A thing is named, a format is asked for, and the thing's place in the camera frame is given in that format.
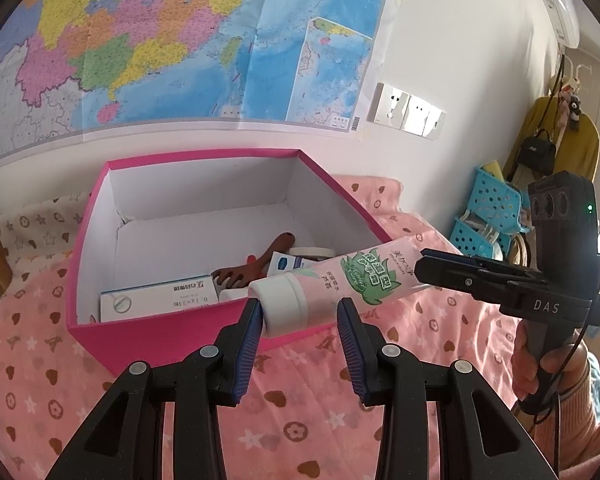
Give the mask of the person's right hand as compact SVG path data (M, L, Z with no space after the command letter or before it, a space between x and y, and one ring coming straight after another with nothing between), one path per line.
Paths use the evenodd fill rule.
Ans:
M517 398L526 400L539 390L539 370L544 370L550 376L558 375L557 391L561 396L573 393L590 372L588 349L582 342L577 347L566 344L537 360L528 349L527 325L526 321L518 323L512 355L513 390Z

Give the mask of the pink sleeve forearm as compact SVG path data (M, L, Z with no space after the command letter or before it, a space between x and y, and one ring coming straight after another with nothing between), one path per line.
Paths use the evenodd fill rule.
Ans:
M573 393L560 396L560 475L591 479L600 468L600 423L590 393L590 373Z

